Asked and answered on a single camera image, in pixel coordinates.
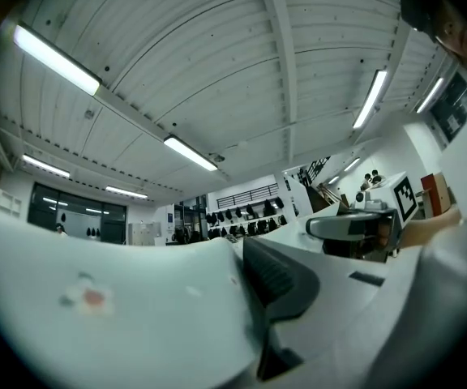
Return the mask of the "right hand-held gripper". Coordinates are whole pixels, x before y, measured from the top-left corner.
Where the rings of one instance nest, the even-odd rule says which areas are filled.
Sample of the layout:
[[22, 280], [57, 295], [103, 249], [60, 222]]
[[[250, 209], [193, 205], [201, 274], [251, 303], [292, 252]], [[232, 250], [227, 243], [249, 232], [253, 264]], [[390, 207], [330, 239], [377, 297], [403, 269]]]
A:
[[[387, 258], [396, 252], [402, 231], [417, 213], [418, 204], [408, 175], [402, 172], [385, 177], [367, 190], [360, 190], [350, 209], [356, 213], [310, 218], [306, 222], [306, 232], [324, 240], [360, 241], [355, 251], [359, 258], [364, 259], [373, 253], [381, 253]], [[381, 220], [392, 220], [395, 244], [391, 249], [375, 248]]]

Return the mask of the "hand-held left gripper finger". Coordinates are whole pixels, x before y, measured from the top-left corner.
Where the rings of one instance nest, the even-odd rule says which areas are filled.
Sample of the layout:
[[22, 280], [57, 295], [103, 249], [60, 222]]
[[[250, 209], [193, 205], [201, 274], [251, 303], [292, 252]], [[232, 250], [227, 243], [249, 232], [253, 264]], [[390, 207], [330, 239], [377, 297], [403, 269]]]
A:
[[263, 337], [262, 384], [362, 384], [401, 313], [420, 251], [393, 264], [249, 239], [243, 274]]

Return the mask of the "light blue cloth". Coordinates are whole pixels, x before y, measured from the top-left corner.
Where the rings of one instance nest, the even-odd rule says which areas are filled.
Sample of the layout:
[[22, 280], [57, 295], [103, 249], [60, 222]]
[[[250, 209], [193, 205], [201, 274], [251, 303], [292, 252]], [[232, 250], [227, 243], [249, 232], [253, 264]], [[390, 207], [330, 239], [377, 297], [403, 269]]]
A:
[[243, 256], [65, 237], [0, 212], [0, 336], [53, 389], [216, 389], [261, 357]]

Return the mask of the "person's right forearm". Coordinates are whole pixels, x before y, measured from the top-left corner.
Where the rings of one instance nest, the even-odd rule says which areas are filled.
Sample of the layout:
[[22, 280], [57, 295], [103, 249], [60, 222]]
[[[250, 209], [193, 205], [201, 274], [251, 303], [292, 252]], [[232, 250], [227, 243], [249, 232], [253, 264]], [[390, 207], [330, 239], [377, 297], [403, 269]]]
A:
[[461, 222], [461, 212], [457, 206], [450, 207], [445, 213], [426, 220], [411, 220], [403, 229], [398, 249], [424, 246], [434, 235]]

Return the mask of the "person's right hand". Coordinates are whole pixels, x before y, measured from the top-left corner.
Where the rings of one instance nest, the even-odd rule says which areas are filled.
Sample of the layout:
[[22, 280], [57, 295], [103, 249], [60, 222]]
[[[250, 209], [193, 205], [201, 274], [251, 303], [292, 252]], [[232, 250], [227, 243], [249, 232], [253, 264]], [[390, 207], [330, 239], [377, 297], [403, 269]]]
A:
[[377, 250], [391, 249], [394, 244], [392, 220], [381, 220], [375, 237], [375, 248]]

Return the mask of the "staircase with black railing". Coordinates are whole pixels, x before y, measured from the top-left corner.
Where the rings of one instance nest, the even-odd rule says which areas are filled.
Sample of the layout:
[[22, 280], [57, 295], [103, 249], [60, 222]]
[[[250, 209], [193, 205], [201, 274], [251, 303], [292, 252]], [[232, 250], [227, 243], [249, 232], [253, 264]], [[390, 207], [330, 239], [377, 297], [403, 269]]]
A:
[[348, 208], [349, 204], [344, 194], [336, 194], [332, 190], [330, 182], [318, 182], [323, 167], [327, 164], [330, 157], [315, 160], [308, 166], [290, 169], [284, 172], [286, 186], [291, 190], [290, 181], [299, 183], [306, 192], [306, 198], [311, 205], [313, 212], [319, 212], [324, 208], [335, 203], [341, 203], [343, 208]]

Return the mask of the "row of black bags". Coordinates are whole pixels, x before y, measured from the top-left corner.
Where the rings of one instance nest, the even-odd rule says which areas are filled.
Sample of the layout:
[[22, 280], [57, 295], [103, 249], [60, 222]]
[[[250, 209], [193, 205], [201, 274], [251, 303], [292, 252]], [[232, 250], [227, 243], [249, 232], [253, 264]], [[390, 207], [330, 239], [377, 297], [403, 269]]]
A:
[[208, 213], [208, 237], [254, 237], [270, 233], [287, 224], [280, 197], [245, 206]]

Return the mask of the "black balcony railing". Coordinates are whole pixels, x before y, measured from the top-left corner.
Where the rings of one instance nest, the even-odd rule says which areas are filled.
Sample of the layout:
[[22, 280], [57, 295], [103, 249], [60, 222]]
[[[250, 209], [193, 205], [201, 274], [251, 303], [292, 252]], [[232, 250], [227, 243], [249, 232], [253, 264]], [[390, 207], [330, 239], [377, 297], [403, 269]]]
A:
[[261, 186], [252, 190], [246, 190], [241, 193], [232, 194], [216, 200], [219, 209], [241, 207], [248, 203], [264, 201], [278, 196], [278, 185], [272, 183], [267, 186]]

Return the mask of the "orange wooden board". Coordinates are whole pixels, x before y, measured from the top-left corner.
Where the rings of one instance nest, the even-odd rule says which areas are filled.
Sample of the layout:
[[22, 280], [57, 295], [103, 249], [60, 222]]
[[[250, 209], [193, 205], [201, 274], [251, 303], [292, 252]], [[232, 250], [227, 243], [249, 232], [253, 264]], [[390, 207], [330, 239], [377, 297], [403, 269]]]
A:
[[448, 185], [442, 173], [431, 173], [421, 178], [425, 217], [441, 216], [450, 207]]

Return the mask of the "ceiling tube light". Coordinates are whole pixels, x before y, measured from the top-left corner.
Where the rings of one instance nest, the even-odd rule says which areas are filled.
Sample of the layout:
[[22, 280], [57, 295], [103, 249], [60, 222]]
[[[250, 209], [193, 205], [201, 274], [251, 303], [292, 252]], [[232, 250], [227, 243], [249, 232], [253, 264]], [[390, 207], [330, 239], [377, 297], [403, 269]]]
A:
[[164, 145], [207, 171], [213, 172], [218, 170], [214, 163], [197, 152], [193, 147], [181, 141], [180, 138], [175, 135], [169, 135], [165, 138]]
[[49, 165], [41, 160], [38, 160], [32, 156], [26, 154], [22, 155], [22, 160], [30, 165], [34, 165], [39, 169], [58, 175], [59, 177], [70, 178], [71, 175], [64, 169]]
[[14, 43], [25, 53], [48, 67], [77, 88], [95, 96], [101, 80], [75, 59], [62, 52], [26, 24], [17, 24], [13, 34]]
[[370, 91], [368, 92], [363, 106], [355, 122], [353, 123], [354, 130], [361, 128], [367, 120], [367, 118], [369, 117], [371, 110], [375, 106], [375, 102], [378, 100], [379, 94], [383, 88], [387, 75], [387, 71], [376, 71]]
[[105, 191], [110, 192], [110, 193], [114, 193], [114, 194], [117, 194], [117, 195], [124, 195], [124, 196], [134, 198], [134, 199], [142, 199], [142, 200], [148, 199], [148, 196], [146, 194], [138, 193], [138, 192], [134, 192], [134, 191], [129, 191], [129, 190], [124, 190], [124, 189], [121, 189], [121, 188], [117, 188], [115, 186], [107, 186], [105, 188]]
[[416, 114], [420, 114], [431, 103], [431, 101], [437, 94], [438, 90], [442, 87], [443, 82], [444, 82], [443, 77], [437, 78], [431, 90], [428, 92], [428, 94], [423, 98], [422, 102], [415, 109]]

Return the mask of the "person's white printed shirt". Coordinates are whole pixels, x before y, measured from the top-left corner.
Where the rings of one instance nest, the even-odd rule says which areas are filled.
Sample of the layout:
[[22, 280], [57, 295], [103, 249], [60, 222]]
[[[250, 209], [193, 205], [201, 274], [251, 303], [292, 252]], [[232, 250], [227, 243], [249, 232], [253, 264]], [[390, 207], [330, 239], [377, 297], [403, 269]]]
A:
[[461, 212], [419, 255], [395, 327], [365, 389], [467, 389], [467, 122], [443, 154]]

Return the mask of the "white lockers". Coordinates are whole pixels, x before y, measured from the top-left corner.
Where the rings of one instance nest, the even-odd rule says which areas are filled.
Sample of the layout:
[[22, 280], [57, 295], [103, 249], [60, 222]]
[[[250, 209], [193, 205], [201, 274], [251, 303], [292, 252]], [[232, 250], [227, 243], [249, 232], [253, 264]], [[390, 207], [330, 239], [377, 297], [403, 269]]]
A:
[[130, 246], [154, 246], [161, 237], [161, 223], [129, 223], [127, 235]]

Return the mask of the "dark glass partition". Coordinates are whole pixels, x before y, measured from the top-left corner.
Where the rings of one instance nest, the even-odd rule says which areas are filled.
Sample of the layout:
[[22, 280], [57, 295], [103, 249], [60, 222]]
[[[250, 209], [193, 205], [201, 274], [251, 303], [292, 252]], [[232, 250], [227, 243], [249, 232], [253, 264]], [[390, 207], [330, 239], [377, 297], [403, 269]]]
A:
[[56, 231], [60, 223], [68, 236], [97, 242], [126, 243], [126, 208], [68, 194], [36, 183], [28, 223]]

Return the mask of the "white cubby shelf unit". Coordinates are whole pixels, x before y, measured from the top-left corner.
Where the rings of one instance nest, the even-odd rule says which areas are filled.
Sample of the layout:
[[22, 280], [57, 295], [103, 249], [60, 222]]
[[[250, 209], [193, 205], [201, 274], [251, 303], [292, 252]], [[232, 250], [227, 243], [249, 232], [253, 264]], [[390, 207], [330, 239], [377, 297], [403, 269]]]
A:
[[21, 217], [21, 211], [22, 201], [14, 195], [0, 189], [0, 212], [19, 219]]

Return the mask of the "black wall poster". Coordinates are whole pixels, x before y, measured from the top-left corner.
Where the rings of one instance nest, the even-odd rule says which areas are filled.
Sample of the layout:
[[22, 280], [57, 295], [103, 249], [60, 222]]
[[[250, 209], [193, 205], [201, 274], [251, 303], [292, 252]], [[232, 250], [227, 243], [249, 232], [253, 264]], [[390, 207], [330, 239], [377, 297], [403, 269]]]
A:
[[467, 82], [458, 72], [431, 107], [431, 115], [448, 142], [467, 122]]

